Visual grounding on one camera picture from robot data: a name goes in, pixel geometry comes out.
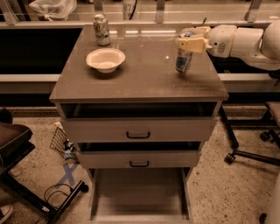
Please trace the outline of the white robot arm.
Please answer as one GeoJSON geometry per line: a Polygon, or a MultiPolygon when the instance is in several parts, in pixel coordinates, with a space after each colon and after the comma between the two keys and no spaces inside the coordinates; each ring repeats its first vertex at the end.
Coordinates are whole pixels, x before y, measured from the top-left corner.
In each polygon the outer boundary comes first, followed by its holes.
{"type": "Polygon", "coordinates": [[[182,51],[214,57],[237,58],[251,67],[275,71],[280,69],[280,21],[266,29],[244,28],[232,24],[185,28],[175,39],[182,51]]]}

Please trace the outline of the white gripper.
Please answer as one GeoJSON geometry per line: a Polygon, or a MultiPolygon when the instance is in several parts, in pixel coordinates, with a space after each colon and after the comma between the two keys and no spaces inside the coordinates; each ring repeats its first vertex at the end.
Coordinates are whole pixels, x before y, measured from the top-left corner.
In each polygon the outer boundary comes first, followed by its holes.
{"type": "Polygon", "coordinates": [[[236,29],[235,25],[229,24],[215,26],[212,30],[209,26],[189,27],[179,33],[175,44],[184,51],[203,53],[208,49],[214,57],[228,58],[236,29]]]}

